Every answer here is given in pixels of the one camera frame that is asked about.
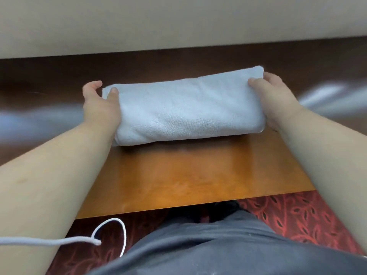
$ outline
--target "red carpet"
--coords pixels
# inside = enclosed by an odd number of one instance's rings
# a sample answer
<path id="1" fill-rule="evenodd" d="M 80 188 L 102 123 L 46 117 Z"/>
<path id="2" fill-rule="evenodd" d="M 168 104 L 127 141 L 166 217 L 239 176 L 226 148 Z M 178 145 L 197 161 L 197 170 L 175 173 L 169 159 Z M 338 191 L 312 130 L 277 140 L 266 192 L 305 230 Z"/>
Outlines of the red carpet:
<path id="1" fill-rule="evenodd" d="M 243 199 L 240 203 L 276 233 L 294 241 L 364 254 L 316 191 Z M 118 215 L 126 225 L 126 250 L 155 230 L 166 214 L 162 209 Z M 76 220 L 68 236 L 90 236 L 108 218 L 111 216 Z M 120 224 L 106 224 L 99 238 L 101 246 L 77 243 L 61 247 L 47 275 L 81 275 L 117 258 L 123 243 Z"/>

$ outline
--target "dark gray clothing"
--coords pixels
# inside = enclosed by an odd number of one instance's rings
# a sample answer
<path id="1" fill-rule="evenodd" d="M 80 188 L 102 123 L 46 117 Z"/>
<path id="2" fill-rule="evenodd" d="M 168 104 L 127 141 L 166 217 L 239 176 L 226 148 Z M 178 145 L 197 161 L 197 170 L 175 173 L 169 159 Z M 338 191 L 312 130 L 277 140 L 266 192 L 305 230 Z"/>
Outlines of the dark gray clothing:
<path id="1" fill-rule="evenodd" d="M 89 275 L 367 274 L 367 259 L 275 234 L 252 214 L 193 224 L 178 218 Z"/>

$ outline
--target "white wall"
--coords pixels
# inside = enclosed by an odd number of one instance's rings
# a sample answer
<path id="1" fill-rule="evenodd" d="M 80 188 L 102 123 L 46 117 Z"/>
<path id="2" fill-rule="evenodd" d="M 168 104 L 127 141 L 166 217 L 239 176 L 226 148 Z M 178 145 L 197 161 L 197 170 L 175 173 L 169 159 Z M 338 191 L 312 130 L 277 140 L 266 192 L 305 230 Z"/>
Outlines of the white wall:
<path id="1" fill-rule="evenodd" d="M 0 0 L 0 58 L 367 35 L 367 0 Z"/>

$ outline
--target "white cable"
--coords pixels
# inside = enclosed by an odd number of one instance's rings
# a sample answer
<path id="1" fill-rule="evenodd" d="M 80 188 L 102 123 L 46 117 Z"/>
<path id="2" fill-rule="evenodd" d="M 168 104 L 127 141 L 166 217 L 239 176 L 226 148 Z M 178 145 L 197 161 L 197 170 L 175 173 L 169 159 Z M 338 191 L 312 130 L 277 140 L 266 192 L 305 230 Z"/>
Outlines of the white cable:
<path id="1" fill-rule="evenodd" d="M 63 239 L 41 239 L 41 238 L 31 238 L 31 237 L 12 237 L 12 236 L 4 236 L 0 237 L 0 245 L 27 245 L 27 246 L 54 246 L 54 245 L 65 245 L 74 242 L 88 242 L 94 245 L 101 245 L 101 241 L 99 239 L 95 239 L 95 234 L 97 231 L 106 223 L 111 221 L 117 221 L 121 224 L 122 230 L 124 232 L 124 246 L 122 247 L 122 251 L 120 257 L 124 254 L 126 248 L 126 228 L 124 222 L 122 222 L 118 218 L 111 218 L 103 223 L 99 224 L 98 227 L 92 233 L 91 237 L 87 236 L 74 236 Z"/>

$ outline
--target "person's foot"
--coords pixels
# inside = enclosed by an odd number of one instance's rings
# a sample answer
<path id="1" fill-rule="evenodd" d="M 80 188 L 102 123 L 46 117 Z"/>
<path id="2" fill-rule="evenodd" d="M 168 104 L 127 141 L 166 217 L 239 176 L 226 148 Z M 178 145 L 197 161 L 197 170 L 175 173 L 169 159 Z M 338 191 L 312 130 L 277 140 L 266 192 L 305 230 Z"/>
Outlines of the person's foot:
<path id="1" fill-rule="evenodd" d="M 207 208 L 210 222 L 223 220 L 225 217 L 235 213 L 238 210 L 247 211 L 241 208 L 240 204 L 236 200 L 209 203 Z"/>
<path id="2" fill-rule="evenodd" d="M 178 217 L 184 217 L 193 220 L 194 223 L 199 223 L 200 209 L 197 205 L 170 208 L 165 221 L 169 221 Z"/>

